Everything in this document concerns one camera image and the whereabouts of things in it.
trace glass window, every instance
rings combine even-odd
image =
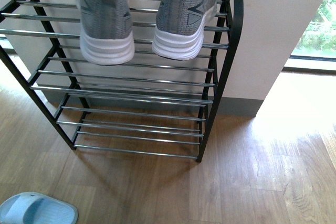
[[[336,0],[323,0],[292,55],[336,58]]]

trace gray mesh upper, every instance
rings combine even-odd
[[[215,4],[216,0],[161,0],[157,28],[172,34],[192,35],[201,25],[203,14]]]
[[[96,39],[124,39],[132,31],[127,0],[80,0],[81,23]]]

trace shoe logo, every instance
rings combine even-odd
[[[202,19],[199,14],[189,13],[188,14],[188,25],[192,25]]]
[[[201,11],[201,10],[198,10],[198,8],[200,6],[202,6],[204,4],[204,0],[202,0],[198,5],[195,5],[193,7],[190,7],[188,8],[188,10],[191,10],[192,12],[195,12],[195,13],[198,13],[198,14],[201,14],[201,15],[204,15],[204,12]]]
[[[86,6],[80,6],[81,10],[83,13],[86,13],[86,14],[91,14],[92,13],[92,8],[91,6],[88,4],[88,2],[86,0],[83,0],[86,4]]]
[[[124,18],[126,18],[126,17],[128,17],[128,16],[131,16],[130,12],[126,12],[126,13],[124,14]]]

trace white shoe sole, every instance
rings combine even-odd
[[[95,39],[88,36],[81,28],[80,49],[83,57],[90,63],[123,64],[134,56],[133,32],[125,39]]]
[[[190,60],[195,58],[202,48],[205,24],[216,16],[217,4],[204,15],[198,30],[192,35],[171,34],[155,28],[153,51],[162,57],[174,60]]]

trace wooden floor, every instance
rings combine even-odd
[[[257,117],[217,117],[198,164],[73,152],[0,72],[0,202],[37,191],[78,223],[336,223],[336,77],[282,73]]]

